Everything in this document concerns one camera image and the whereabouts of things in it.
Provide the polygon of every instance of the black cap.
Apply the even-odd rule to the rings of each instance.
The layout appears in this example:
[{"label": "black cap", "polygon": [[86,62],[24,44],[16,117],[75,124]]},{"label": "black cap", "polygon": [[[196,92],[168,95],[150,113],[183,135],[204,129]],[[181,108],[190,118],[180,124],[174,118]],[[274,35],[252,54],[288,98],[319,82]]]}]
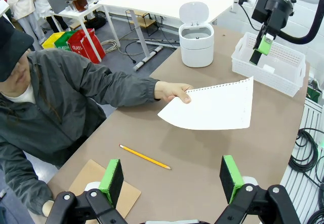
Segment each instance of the black cap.
[{"label": "black cap", "polygon": [[5,17],[0,17],[0,82],[8,79],[18,60],[33,42],[30,35],[18,31]]}]

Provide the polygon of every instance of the white t-shirt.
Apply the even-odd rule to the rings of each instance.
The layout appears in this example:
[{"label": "white t-shirt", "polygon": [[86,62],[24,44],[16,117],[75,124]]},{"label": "white t-shirt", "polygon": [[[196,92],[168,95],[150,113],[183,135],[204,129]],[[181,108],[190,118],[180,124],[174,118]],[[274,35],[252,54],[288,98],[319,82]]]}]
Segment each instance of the white t-shirt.
[{"label": "white t-shirt", "polygon": [[12,102],[31,102],[35,104],[34,90],[31,84],[29,84],[27,90],[18,97],[9,97],[5,95],[4,97]]}]

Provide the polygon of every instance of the cap brim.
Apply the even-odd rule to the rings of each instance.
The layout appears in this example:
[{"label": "cap brim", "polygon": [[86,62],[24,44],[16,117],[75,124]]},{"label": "cap brim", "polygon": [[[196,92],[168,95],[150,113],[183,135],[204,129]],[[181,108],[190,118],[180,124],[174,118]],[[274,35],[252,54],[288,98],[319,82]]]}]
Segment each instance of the cap brim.
[{"label": "cap brim", "polygon": [[4,82],[10,76],[21,56],[32,46],[34,39],[21,31],[15,29],[14,33],[0,48],[0,82]]}]

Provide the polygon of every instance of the gray jacket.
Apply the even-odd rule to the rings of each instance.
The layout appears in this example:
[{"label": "gray jacket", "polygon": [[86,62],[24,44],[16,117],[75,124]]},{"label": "gray jacket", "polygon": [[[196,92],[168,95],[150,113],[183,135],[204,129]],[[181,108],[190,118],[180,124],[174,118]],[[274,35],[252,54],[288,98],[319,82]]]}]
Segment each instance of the gray jacket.
[{"label": "gray jacket", "polygon": [[114,107],[153,102],[157,80],[111,73],[65,50],[32,52],[28,60],[36,104],[0,95],[0,168],[22,203],[42,214],[52,193],[23,151],[62,166],[105,120],[95,101]]}]

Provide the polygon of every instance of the mouth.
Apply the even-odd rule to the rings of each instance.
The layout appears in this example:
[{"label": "mouth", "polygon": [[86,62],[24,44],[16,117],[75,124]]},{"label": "mouth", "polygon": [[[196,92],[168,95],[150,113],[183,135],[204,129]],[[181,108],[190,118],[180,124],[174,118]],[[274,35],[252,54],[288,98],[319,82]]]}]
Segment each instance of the mouth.
[{"label": "mouth", "polygon": [[26,79],[26,70],[24,70],[21,75],[19,75],[19,77],[17,78],[17,82],[16,83],[22,83],[24,82]]}]

